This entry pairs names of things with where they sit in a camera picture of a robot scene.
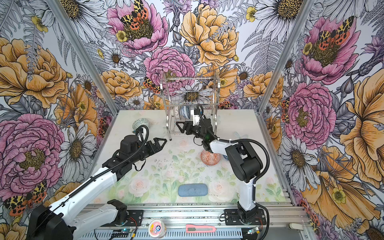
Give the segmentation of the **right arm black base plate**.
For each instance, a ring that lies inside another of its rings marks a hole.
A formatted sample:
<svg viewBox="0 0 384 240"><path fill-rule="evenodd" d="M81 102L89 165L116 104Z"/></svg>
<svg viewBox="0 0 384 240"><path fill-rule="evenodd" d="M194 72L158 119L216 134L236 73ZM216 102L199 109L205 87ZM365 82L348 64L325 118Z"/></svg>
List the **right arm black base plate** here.
<svg viewBox="0 0 384 240"><path fill-rule="evenodd" d="M266 225L267 215L262 209L257 209L256 214L248 220L242 221L237 209L224 210L225 224L227 226L240 226L240 225Z"/></svg>

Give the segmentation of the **red patterned ceramic bowl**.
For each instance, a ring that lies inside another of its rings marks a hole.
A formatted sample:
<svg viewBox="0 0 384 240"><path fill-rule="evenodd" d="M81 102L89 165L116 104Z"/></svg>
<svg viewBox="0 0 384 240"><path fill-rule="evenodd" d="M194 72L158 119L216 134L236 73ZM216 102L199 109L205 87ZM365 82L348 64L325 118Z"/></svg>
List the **red patterned ceramic bowl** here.
<svg viewBox="0 0 384 240"><path fill-rule="evenodd" d="M221 160L220 154L213 154L208 151L203 150L200 155L201 161L207 166L214 166L218 164Z"/></svg>

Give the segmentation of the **white black lattice bowl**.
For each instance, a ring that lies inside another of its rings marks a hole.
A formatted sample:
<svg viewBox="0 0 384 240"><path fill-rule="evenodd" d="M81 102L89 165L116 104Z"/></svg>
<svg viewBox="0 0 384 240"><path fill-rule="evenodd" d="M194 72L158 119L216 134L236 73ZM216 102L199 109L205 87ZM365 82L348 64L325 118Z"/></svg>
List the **white black lattice bowl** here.
<svg viewBox="0 0 384 240"><path fill-rule="evenodd" d="M175 119L179 120L180 119L180 107L179 106L174 106L173 107L173 116Z"/></svg>

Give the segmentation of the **steel wire dish rack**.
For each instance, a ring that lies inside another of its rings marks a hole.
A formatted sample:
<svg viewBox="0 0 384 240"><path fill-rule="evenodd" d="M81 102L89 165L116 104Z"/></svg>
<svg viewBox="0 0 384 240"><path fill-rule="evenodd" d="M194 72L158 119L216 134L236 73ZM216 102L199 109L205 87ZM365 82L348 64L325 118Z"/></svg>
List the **steel wire dish rack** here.
<svg viewBox="0 0 384 240"><path fill-rule="evenodd" d="M192 121L192 112L198 104L204 108L204 115L211 119L214 133L217 132L217 111L220 100L221 84L218 73L208 72L197 77L174 77L171 74L160 74L161 97L166 111L166 130L169 140L180 135L177 121ZM189 106L191 118L177 120L173 116L174 106Z"/></svg>

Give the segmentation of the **blue floral ceramic bowl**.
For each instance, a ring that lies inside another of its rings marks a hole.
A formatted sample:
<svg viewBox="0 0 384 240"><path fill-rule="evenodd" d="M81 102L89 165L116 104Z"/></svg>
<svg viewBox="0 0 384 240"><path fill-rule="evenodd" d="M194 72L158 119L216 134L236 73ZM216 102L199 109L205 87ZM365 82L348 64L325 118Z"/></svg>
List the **blue floral ceramic bowl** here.
<svg viewBox="0 0 384 240"><path fill-rule="evenodd" d="M189 106L180 106L179 114L182 119L189 120L191 118L191 110Z"/></svg>

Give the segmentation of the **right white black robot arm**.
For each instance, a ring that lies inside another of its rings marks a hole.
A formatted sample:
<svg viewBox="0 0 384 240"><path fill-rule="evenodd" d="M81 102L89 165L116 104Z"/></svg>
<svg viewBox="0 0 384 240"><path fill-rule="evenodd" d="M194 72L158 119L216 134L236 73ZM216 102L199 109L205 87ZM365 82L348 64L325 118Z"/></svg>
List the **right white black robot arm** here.
<svg viewBox="0 0 384 240"><path fill-rule="evenodd" d="M202 140L205 151L227 156L234 175L242 182L239 189L238 215L242 223L254 220L261 205L256 201L256 183L270 166L266 147L252 139L226 140L213 132L211 120L203 115L201 105L191 111L191 121L175 122L179 131Z"/></svg>

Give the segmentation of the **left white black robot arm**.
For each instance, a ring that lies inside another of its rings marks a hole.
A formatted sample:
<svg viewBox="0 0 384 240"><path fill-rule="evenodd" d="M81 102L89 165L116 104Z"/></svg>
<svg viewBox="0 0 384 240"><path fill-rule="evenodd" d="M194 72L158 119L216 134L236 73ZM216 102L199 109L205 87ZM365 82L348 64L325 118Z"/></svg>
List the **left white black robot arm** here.
<svg viewBox="0 0 384 240"><path fill-rule="evenodd" d="M126 224L130 220L127 205L118 200L110 200L84 215L79 213L128 173L136 162L160 152L166 143L167 140L161 138L149 141L136 135L126 136L112 157L83 184L48 207L39 206L32 211L27 239L75 240L104 225Z"/></svg>

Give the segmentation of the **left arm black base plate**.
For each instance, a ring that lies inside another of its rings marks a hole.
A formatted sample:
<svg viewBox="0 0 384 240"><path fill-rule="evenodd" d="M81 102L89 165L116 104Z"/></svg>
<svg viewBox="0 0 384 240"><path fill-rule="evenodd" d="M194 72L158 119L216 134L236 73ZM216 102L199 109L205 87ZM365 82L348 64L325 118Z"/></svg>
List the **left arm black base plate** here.
<svg viewBox="0 0 384 240"><path fill-rule="evenodd" d="M115 220L103 227L136 227L141 226L143 220L143 210L127 210L119 212Z"/></svg>

